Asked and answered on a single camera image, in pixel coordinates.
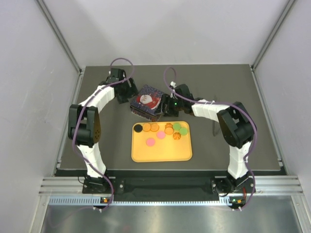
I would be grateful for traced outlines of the decorated cookie tin box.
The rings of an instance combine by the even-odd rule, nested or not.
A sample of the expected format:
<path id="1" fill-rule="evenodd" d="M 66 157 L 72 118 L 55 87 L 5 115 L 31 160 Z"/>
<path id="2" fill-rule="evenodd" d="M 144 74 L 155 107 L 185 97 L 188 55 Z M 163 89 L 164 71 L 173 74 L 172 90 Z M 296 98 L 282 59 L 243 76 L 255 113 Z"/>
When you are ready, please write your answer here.
<path id="1" fill-rule="evenodd" d="M 130 110 L 131 112 L 134 114 L 134 115 L 137 115 L 139 117 L 142 117 L 150 122 L 158 122 L 160 120 L 160 118 L 163 116 L 162 113 L 160 114 L 155 114 L 155 113 L 152 113 L 152 112 L 148 112 L 147 110 L 142 110 L 142 109 L 139 109 L 139 108 L 134 108 L 134 107 L 130 107 Z"/>

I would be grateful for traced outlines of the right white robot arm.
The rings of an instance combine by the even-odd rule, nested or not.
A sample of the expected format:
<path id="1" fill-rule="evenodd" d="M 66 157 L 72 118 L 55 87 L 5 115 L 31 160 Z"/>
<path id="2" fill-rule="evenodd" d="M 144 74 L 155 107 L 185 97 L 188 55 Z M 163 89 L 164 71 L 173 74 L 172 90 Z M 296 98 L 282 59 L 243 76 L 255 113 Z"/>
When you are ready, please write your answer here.
<path id="1" fill-rule="evenodd" d="M 257 141 L 257 128 L 241 102 L 233 104 L 194 98 L 186 84 L 167 85 L 171 94 L 166 97 L 169 115 L 180 111 L 195 117 L 204 117 L 219 123 L 224 140 L 229 145 L 227 187 L 232 192 L 240 191 L 253 172 L 248 165 L 248 156 Z"/>

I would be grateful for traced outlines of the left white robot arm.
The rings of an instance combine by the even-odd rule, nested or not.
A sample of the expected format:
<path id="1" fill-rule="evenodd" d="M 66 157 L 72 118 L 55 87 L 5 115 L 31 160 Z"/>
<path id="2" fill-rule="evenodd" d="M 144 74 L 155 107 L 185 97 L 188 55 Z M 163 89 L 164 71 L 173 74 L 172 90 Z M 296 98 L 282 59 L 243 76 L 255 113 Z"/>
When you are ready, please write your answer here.
<path id="1" fill-rule="evenodd" d="M 101 138 L 100 112 L 113 99 L 119 104 L 127 103 L 138 94 L 132 77 L 120 68 L 111 68 L 105 81 L 83 102 L 69 107 L 68 137 L 73 149 L 87 167 L 87 175 L 95 178 L 93 186 L 99 192 L 110 188 L 110 180 L 104 177 L 106 166 L 103 163 L 99 141 Z"/>

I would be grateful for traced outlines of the gold tin lid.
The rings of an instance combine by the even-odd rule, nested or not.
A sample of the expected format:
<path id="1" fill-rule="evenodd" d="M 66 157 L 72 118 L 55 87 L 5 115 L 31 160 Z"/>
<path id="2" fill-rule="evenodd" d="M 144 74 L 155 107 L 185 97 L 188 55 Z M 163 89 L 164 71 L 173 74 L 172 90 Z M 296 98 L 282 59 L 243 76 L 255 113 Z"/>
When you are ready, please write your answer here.
<path id="1" fill-rule="evenodd" d="M 131 101 L 130 108 L 155 117 L 163 94 L 164 92 L 152 86 L 144 85 L 138 95 Z"/>

